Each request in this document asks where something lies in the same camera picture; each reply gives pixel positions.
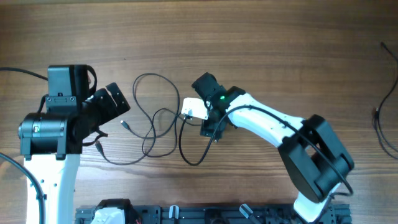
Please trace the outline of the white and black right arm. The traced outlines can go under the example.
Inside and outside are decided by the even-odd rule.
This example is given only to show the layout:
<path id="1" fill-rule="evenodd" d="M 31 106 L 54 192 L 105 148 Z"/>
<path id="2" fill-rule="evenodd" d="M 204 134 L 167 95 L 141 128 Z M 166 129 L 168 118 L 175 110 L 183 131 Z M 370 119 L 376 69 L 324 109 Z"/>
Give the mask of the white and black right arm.
<path id="1" fill-rule="evenodd" d="M 228 124 L 246 129 L 277 148 L 287 173 L 298 190 L 293 204 L 305 222 L 320 219 L 327 204 L 344 184 L 347 196 L 353 189 L 346 180 L 354 160 L 330 124 L 314 114 L 309 119 L 291 116 L 254 99 L 245 90 L 226 89 L 210 73 L 192 84 L 198 98 L 185 98 L 181 113 L 201 119 L 201 135 L 219 140 Z"/>

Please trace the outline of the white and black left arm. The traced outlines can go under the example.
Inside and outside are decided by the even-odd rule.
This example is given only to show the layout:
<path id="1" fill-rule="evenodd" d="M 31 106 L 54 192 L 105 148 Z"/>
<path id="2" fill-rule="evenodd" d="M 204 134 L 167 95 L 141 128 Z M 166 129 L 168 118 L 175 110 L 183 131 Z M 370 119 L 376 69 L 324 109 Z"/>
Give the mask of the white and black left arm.
<path id="1" fill-rule="evenodd" d="M 100 126 L 129 111 L 116 83 L 91 85 L 89 65 L 48 67 L 46 111 L 29 113 L 19 125 L 27 180 L 27 223 L 71 223 L 83 142 Z"/>

